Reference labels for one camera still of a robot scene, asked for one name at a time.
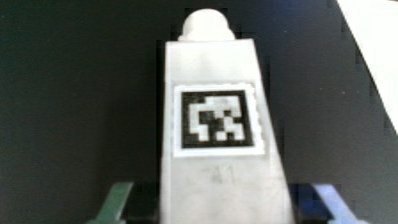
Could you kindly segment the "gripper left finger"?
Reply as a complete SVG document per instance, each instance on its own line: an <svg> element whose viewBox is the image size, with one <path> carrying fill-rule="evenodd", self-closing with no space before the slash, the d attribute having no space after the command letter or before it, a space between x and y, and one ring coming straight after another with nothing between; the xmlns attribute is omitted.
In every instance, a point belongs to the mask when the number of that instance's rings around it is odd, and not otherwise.
<svg viewBox="0 0 398 224"><path fill-rule="evenodd" d="M159 224L159 184L118 182L97 216L84 224Z"/></svg>

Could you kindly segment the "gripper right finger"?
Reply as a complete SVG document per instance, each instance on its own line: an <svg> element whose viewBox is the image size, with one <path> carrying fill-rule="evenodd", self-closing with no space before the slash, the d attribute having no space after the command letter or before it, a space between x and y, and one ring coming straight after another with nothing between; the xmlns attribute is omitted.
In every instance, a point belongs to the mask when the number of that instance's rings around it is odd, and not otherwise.
<svg viewBox="0 0 398 224"><path fill-rule="evenodd" d="M299 224L370 224L356 217L333 184L290 185Z"/></svg>

